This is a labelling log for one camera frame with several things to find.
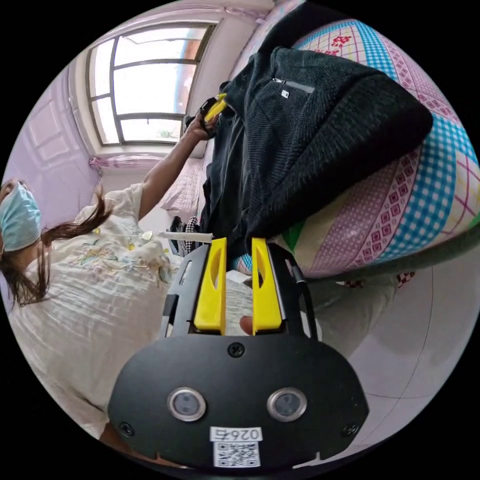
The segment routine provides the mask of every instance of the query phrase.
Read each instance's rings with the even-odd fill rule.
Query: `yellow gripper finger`
[[[227,239],[213,240],[208,253],[193,324],[200,331],[226,330]]]
[[[225,103],[224,98],[226,96],[227,96],[226,93],[220,93],[217,95],[217,99],[218,99],[217,102],[215,103],[215,105],[213,105],[213,107],[208,111],[208,113],[204,117],[204,120],[206,122],[210,122],[210,120],[212,120],[215,117],[215,115],[218,115],[225,109],[227,104]]]
[[[253,335],[260,331],[278,330],[282,325],[275,276],[267,242],[254,238],[251,242],[253,287]]]

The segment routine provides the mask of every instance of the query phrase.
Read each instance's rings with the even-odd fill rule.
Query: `surgical mask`
[[[0,204],[0,228],[5,252],[33,245],[42,230],[42,214],[32,193],[19,182]]]

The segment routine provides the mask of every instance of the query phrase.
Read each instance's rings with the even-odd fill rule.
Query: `woman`
[[[122,367],[156,339],[178,266],[178,258],[164,253],[159,238],[143,234],[139,220],[172,186],[197,143],[207,140],[201,119],[194,119],[142,183],[99,194],[96,206],[85,207],[74,221],[43,232],[38,206],[24,182],[10,180],[0,190],[0,270],[13,300],[9,320],[25,358],[84,430],[144,460],[149,459],[129,450],[112,428],[107,405]],[[310,288],[323,341],[346,357],[395,291],[390,279],[377,286],[373,282],[370,295],[336,284]],[[226,304],[230,332],[251,334],[251,290],[227,284]],[[359,307],[360,315],[353,314]]]

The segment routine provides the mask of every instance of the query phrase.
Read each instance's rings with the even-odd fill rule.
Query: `colorful quilt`
[[[274,9],[245,47],[232,77],[280,18],[301,3]],[[480,168],[468,135],[442,92],[404,51],[358,20],[324,26],[294,46],[348,58],[385,72],[433,115],[423,144],[358,183],[274,241],[308,277],[325,277],[410,255],[471,228],[480,218]],[[243,255],[232,267],[251,274]]]

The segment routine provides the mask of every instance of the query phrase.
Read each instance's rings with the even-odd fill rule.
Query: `label sticker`
[[[213,466],[224,469],[259,467],[259,443],[257,441],[214,441]]]
[[[213,442],[213,465],[225,469],[248,469],[260,466],[259,442],[262,429],[210,427]]]
[[[210,427],[211,442],[261,442],[262,429],[257,426],[254,428],[226,428],[223,426]]]

